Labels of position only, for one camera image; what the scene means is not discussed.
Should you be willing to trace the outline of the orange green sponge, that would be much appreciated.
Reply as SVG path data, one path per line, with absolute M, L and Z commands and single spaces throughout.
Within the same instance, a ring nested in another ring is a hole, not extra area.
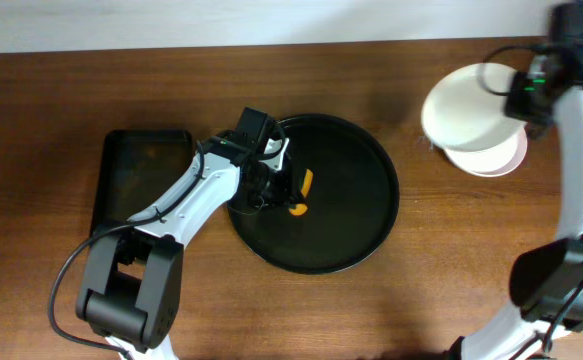
M 306 197 L 308 196 L 314 174 L 309 169 L 304 169 L 300 174 L 299 180 L 297 181 L 297 187 L 295 188 L 295 195 L 297 199 L 293 204 L 289 206 L 289 213 L 293 216 L 302 216 L 308 210 L 308 205 L 306 203 Z

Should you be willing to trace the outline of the white plate with ketchup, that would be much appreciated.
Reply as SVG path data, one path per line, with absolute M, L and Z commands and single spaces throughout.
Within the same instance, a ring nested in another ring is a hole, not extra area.
M 425 136 L 437 147 L 474 152 L 494 147 L 523 127 L 504 115 L 505 99 L 482 88 L 479 71 L 487 84 L 505 91 L 515 70 L 488 63 L 472 64 L 445 76 L 428 93 L 421 111 Z

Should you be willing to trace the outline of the pink plate with ketchup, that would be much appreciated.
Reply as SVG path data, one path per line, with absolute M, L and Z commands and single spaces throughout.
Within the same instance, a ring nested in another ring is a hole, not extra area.
M 445 149 L 447 158 L 462 171 L 484 178 L 494 178 L 513 172 L 524 160 L 528 140 L 524 128 L 503 143 L 492 148 L 464 152 Z

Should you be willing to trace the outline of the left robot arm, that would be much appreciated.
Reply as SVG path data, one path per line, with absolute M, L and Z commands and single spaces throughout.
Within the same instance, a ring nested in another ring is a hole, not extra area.
M 304 214 L 310 170 L 293 164 L 290 138 L 268 114 L 246 108 L 236 127 L 197 144 L 185 173 L 146 209 L 94 234 L 76 315 L 122 359 L 172 359 L 168 333 L 181 293 L 184 251 L 221 205 L 252 214 Z

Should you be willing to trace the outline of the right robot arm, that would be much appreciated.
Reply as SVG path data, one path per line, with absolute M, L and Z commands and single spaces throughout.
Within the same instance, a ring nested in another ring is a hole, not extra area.
M 509 300 L 482 329 L 458 338 L 448 359 L 547 359 L 555 340 L 583 331 L 583 1 L 550 12 L 544 42 L 513 76 L 505 115 L 538 131 L 558 130 L 561 210 L 553 242 L 521 254 Z

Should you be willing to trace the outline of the round black tray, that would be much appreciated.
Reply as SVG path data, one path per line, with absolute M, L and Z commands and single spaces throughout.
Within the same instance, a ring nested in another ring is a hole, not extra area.
M 287 271 L 327 274 L 352 267 L 388 237 L 399 209 L 390 157 L 363 128 L 324 114 L 282 120 L 285 164 L 313 174 L 307 210 L 228 203 L 231 223 L 260 258 Z

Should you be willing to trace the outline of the rectangular black tray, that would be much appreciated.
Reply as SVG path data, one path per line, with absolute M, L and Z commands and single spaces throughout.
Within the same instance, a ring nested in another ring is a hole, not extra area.
M 164 194 L 188 169 L 185 130 L 113 130 L 104 139 L 90 232 L 126 221 Z

